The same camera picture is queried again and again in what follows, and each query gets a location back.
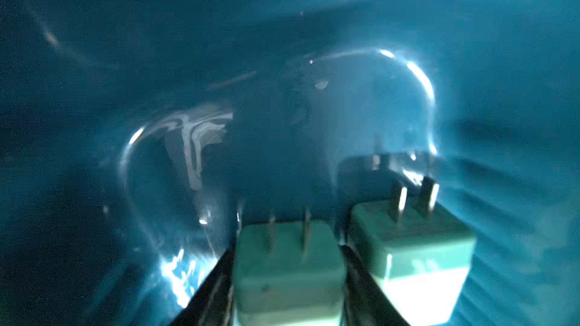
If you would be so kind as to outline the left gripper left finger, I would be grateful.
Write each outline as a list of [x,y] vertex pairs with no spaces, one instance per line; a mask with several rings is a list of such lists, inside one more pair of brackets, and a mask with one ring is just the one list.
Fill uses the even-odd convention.
[[170,326],[234,324],[234,269],[235,247],[221,256],[187,307]]

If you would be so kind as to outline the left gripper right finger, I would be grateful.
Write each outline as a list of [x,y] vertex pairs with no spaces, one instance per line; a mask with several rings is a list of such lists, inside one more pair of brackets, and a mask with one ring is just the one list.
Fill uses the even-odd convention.
[[345,325],[398,325],[397,311],[389,303],[366,267],[350,247],[340,247],[347,266]]

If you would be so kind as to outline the green plug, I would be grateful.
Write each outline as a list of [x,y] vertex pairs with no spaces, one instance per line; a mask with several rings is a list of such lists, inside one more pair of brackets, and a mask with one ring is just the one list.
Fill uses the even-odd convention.
[[347,244],[410,325],[447,323],[471,270],[475,232],[440,205],[440,185],[395,184],[387,199],[353,206]]
[[331,226],[301,220],[244,226],[234,258],[240,325],[340,325],[347,267]]

